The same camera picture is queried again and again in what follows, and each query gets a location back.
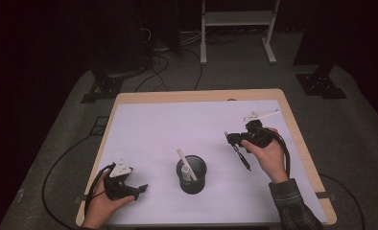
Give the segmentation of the wooden table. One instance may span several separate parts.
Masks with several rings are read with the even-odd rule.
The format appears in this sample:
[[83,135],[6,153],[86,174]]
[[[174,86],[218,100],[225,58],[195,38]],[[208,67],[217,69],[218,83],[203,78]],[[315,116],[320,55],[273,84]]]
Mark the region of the wooden table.
[[[119,104],[165,104],[165,103],[199,103],[199,102],[224,102],[224,101],[262,101],[262,100],[276,100],[280,107],[285,112],[285,122],[289,127],[293,140],[298,151],[299,158],[302,162],[304,169],[308,174],[309,182],[314,189],[314,192],[325,192],[317,169],[306,144],[295,121],[293,112],[288,105],[284,93],[279,89],[248,89],[248,90],[211,90],[211,91],[177,91],[177,92],[140,92],[140,93],[121,93],[116,97],[114,106],[112,108],[109,121],[106,126],[112,121],[114,110]],[[102,154],[102,143],[100,145],[97,157],[92,170],[97,172],[102,169],[98,163]],[[323,222],[330,225],[336,222],[337,216],[333,206],[328,198],[319,199],[319,203],[324,210],[328,220]],[[249,225],[272,225],[276,226],[277,223],[268,224],[249,224]],[[241,225],[172,225],[172,226],[212,226],[218,228],[220,226],[241,226]]]

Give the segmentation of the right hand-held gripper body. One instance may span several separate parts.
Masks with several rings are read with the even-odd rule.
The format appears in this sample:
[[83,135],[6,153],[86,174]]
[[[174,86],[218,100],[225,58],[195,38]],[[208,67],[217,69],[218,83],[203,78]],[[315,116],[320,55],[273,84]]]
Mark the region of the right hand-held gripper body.
[[261,119],[275,114],[275,111],[252,111],[244,118],[246,122],[246,134],[243,140],[247,140],[254,146],[259,148],[267,147],[273,140],[278,140],[279,136],[276,132],[267,127],[263,127]]

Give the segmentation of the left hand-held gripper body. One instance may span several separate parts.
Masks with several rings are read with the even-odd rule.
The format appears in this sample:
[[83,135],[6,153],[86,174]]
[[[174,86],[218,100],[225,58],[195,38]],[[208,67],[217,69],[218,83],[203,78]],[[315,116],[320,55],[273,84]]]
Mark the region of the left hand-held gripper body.
[[110,200],[117,200],[126,196],[135,196],[139,193],[137,188],[126,184],[126,180],[132,172],[132,168],[119,159],[110,166],[110,172],[104,179],[106,195]]

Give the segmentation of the black stand with base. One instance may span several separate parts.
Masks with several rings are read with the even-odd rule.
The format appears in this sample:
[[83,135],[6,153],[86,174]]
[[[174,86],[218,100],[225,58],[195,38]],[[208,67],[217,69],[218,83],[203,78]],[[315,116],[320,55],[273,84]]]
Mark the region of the black stand with base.
[[297,74],[304,93],[324,99],[345,99],[343,91],[332,82],[330,73],[337,60],[338,29],[333,0],[314,0],[308,24],[301,39],[294,65],[316,64],[314,73]]

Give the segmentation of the white metal stand frame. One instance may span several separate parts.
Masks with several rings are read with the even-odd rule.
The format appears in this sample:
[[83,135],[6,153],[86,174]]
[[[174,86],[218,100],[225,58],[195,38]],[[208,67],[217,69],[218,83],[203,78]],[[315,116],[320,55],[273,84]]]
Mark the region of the white metal stand frame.
[[206,0],[201,0],[201,64],[207,63],[206,28],[227,26],[267,26],[262,44],[270,64],[277,63],[271,46],[272,32],[276,21],[280,0],[274,0],[269,11],[207,11]]

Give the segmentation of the black floor frame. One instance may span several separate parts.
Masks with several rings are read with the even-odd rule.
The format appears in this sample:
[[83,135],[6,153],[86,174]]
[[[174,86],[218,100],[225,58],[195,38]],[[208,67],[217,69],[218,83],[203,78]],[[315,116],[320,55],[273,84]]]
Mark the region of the black floor frame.
[[108,116],[98,116],[90,129],[90,135],[103,136],[106,132],[106,126],[109,121]]

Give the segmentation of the black pen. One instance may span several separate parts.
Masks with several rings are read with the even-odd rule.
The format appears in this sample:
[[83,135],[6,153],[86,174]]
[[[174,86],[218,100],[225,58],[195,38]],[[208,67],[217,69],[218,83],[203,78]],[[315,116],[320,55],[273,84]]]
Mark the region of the black pen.
[[250,164],[248,162],[248,160],[245,158],[245,156],[239,151],[239,149],[237,148],[236,145],[232,146],[234,151],[237,153],[237,155],[239,156],[240,160],[242,161],[242,163],[244,164],[244,166],[246,167],[246,169],[248,171],[250,171]]

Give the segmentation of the black stand base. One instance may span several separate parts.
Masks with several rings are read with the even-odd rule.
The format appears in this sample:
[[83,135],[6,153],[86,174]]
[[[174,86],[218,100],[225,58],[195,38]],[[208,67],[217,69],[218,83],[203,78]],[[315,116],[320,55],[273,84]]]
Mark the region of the black stand base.
[[94,81],[90,90],[83,95],[82,104],[93,104],[97,100],[115,99],[120,93],[123,82],[111,78],[104,70],[93,69]]

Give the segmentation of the white pen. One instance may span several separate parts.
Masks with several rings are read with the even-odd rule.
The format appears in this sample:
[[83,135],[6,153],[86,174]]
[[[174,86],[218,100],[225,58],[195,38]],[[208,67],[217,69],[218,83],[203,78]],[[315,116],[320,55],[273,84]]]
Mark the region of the white pen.
[[181,150],[181,149],[177,149],[177,154],[178,154],[178,156],[180,157],[180,159],[181,159],[181,161],[182,161],[182,163],[183,163],[183,166],[188,166],[188,167],[191,169],[191,172],[190,172],[189,174],[182,173],[182,174],[184,175],[184,177],[185,177],[187,180],[191,179],[192,181],[197,181],[198,179],[197,179],[197,177],[196,177],[194,171],[192,170],[192,168],[191,168],[189,162],[187,161],[185,155],[183,154],[182,150]]

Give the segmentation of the person's left hand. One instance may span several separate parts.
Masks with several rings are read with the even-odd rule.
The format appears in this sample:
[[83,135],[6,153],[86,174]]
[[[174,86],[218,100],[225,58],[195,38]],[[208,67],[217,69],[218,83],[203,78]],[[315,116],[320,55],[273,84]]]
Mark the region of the person's left hand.
[[84,215],[84,221],[81,226],[94,229],[100,229],[119,208],[135,201],[132,195],[117,200],[110,200],[105,192],[104,179],[109,171],[105,171],[99,178],[93,198],[91,199],[87,212]]

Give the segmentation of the black mesh pen holder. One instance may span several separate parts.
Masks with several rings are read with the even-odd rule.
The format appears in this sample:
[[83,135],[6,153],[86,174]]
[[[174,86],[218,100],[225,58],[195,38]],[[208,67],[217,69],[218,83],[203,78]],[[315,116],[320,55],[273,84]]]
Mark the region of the black mesh pen holder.
[[179,160],[176,166],[176,173],[179,181],[179,186],[181,190],[186,194],[195,195],[200,193],[205,186],[207,167],[205,162],[197,155],[187,155],[186,160],[189,163],[197,179],[188,179],[186,176],[184,176],[184,172],[182,171],[184,163],[181,160]]

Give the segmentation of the dark equipment rack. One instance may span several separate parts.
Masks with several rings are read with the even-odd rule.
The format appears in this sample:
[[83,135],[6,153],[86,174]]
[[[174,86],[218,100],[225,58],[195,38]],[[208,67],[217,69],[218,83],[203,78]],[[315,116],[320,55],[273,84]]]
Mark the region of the dark equipment rack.
[[180,55],[177,0],[93,0],[89,18],[110,66],[141,70],[156,42]]

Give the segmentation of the white paper sheet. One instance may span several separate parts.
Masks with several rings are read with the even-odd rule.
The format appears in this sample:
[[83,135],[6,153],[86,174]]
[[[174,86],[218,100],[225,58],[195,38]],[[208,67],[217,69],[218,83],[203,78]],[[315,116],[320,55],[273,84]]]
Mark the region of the white paper sheet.
[[[305,204],[321,222],[328,220],[299,158],[295,141],[276,100],[199,103],[121,103],[116,106],[102,143],[98,166],[123,159],[132,172],[126,183],[148,184],[145,193],[122,207],[108,221],[111,226],[249,225],[277,223],[267,175],[255,157],[240,151],[246,169],[225,132],[244,131],[252,111],[275,111],[262,118],[276,128],[291,155],[291,175]],[[206,163],[203,190],[188,195],[179,186],[177,149]]]

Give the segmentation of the person's right hand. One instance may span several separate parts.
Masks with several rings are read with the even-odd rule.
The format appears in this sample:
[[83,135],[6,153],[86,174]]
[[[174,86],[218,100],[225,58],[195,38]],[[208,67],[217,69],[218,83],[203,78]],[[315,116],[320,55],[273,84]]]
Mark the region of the person's right hand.
[[272,140],[263,149],[247,140],[243,140],[242,145],[257,158],[261,169],[268,175],[273,184],[289,180],[284,165],[284,151],[276,140]]

